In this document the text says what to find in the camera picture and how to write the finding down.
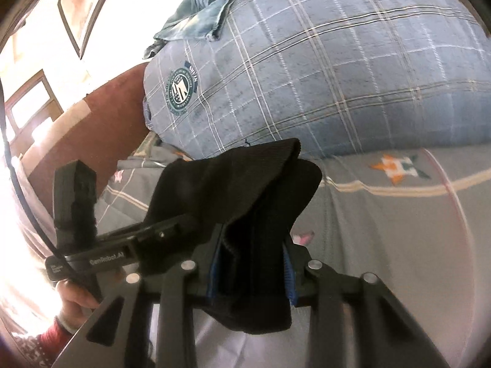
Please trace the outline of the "person's left hand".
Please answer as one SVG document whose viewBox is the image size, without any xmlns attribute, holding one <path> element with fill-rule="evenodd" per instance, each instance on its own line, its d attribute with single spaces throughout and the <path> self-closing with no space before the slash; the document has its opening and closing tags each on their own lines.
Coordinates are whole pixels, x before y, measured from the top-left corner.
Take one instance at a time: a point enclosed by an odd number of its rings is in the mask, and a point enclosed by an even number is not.
<svg viewBox="0 0 491 368">
<path fill-rule="evenodd" d="M 56 284 L 62 307 L 57 318 L 69 332 L 76 332 L 87 320 L 85 310 L 93 311 L 99 302 L 85 287 L 71 281 L 62 280 Z"/>
</svg>

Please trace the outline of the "red white sleeve forearm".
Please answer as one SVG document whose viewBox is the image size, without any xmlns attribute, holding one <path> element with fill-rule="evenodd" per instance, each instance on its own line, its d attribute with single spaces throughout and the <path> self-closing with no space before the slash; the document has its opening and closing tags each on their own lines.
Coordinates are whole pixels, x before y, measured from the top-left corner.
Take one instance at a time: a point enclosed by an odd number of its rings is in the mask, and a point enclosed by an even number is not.
<svg viewBox="0 0 491 368">
<path fill-rule="evenodd" d="M 50 368 L 75 333 L 75 328 L 57 316 L 44 333 L 30 335 L 13 332 L 12 338 L 23 367 Z"/>
</svg>

